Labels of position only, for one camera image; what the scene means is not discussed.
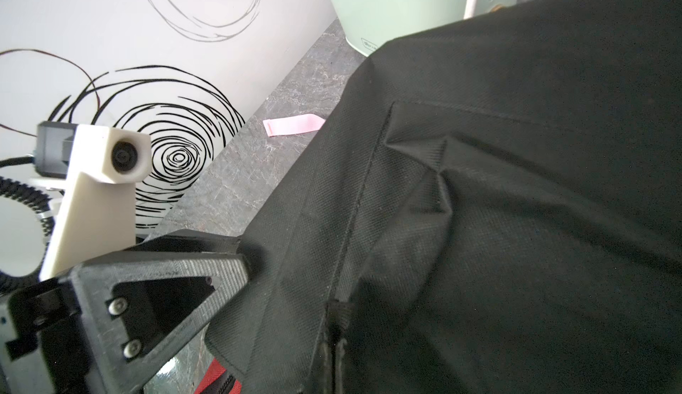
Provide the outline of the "red and black backpack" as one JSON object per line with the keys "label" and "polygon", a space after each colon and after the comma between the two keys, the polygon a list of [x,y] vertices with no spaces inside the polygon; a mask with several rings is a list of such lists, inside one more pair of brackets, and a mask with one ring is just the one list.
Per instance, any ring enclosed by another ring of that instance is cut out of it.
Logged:
{"label": "red and black backpack", "polygon": [[391,41],[239,247],[246,393],[678,393],[681,0]]}

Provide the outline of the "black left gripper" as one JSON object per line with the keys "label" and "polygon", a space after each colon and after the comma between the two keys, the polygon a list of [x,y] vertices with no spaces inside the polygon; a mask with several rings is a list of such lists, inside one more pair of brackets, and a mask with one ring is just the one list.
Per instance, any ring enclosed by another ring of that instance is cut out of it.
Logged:
{"label": "black left gripper", "polygon": [[1,392],[140,392],[248,284],[239,243],[180,230],[2,296]]}

